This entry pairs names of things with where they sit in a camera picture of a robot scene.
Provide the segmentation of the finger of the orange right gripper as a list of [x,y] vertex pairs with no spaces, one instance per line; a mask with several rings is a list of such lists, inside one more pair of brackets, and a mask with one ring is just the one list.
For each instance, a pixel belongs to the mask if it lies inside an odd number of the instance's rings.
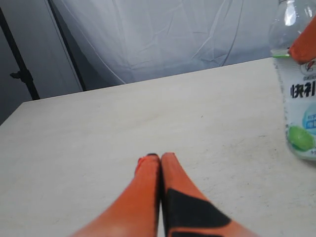
[[289,48],[289,55],[298,64],[305,64],[316,58],[316,19],[313,18],[305,30]]

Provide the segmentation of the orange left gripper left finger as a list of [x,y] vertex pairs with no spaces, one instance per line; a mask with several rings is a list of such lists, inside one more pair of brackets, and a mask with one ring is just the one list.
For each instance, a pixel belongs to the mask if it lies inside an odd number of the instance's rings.
[[160,159],[138,159],[134,178],[121,195],[74,237],[156,237],[158,233]]

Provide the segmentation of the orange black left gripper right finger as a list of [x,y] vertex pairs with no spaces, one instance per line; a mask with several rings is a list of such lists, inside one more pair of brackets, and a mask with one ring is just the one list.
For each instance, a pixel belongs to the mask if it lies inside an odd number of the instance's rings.
[[166,237],[250,237],[251,231],[215,207],[195,186],[174,153],[161,157]]

